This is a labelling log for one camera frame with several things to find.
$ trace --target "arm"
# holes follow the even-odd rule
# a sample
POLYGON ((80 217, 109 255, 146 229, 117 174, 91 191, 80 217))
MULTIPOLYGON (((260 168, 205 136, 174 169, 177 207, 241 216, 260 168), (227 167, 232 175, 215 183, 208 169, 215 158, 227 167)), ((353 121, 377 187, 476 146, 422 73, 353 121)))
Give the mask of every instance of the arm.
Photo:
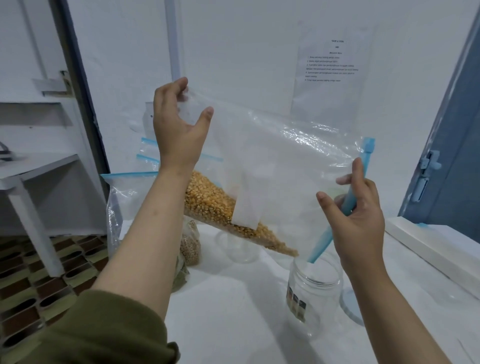
POLYGON ((155 91, 160 171, 120 248, 92 287, 143 303, 162 319, 180 249, 185 191, 213 115, 206 108, 194 126, 179 118, 177 97, 187 82, 183 77, 155 91))
POLYGON ((385 222, 375 184, 363 178, 363 165, 337 180, 351 183, 357 207, 346 217, 327 194, 318 202, 333 230, 335 248, 352 282, 365 328, 380 364, 449 364, 406 299, 390 280, 383 260, 385 222))

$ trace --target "hand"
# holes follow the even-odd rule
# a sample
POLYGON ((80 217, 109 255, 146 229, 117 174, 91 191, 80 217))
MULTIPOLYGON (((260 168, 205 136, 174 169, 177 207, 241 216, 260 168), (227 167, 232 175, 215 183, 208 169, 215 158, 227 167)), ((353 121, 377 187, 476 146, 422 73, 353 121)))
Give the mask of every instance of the hand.
POLYGON ((318 192, 317 200, 332 227, 333 241, 343 269, 350 279, 386 273, 382 254, 384 215, 375 183, 363 177, 361 159, 353 161, 352 174, 340 177, 336 182, 341 185, 351 183, 357 206, 350 216, 345 216, 325 192, 318 192))
POLYGON ((160 149, 161 170, 173 170, 190 176, 207 137, 213 108, 202 111, 195 125, 179 117, 177 99, 187 88, 186 77, 155 90, 153 128, 160 149))

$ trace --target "olive green sleeve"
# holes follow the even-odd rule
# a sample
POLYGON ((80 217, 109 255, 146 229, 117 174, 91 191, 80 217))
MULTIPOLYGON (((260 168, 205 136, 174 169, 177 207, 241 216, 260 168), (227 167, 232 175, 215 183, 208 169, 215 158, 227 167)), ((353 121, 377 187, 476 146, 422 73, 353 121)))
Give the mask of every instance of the olive green sleeve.
POLYGON ((22 363, 176 363, 175 343, 148 307, 96 290, 83 292, 22 363))

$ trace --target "floor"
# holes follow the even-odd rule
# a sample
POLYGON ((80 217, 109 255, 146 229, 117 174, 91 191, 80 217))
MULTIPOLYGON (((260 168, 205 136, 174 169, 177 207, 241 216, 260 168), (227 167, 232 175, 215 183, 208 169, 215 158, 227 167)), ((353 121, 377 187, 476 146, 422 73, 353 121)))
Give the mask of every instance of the floor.
POLYGON ((59 236, 52 242, 65 268, 61 278, 47 274, 27 237, 0 238, 1 364, 24 358, 38 334, 68 311, 108 262, 106 236, 59 236))

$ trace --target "blue door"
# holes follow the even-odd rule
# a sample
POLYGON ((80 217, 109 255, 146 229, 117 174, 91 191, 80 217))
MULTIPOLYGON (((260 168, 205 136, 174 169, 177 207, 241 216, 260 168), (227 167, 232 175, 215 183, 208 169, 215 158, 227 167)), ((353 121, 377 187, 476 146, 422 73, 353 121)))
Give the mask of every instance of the blue door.
POLYGON ((399 215, 414 223, 448 225, 480 242, 479 14, 399 215))

